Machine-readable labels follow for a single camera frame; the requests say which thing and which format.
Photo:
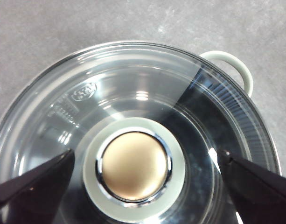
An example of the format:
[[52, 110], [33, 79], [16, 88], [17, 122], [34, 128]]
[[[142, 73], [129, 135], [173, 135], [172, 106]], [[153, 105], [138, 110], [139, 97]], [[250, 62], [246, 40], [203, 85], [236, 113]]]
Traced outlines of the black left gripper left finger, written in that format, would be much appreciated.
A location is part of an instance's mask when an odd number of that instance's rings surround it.
[[0, 184], [0, 224], [50, 224], [70, 183], [74, 151]]

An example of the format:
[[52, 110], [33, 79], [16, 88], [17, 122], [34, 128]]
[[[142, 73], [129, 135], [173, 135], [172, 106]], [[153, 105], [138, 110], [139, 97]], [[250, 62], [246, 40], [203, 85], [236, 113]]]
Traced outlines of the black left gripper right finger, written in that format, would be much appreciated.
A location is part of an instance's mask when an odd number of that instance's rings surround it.
[[245, 224], [286, 224], [286, 178], [247, 159], [219, 150], [218, 165]]

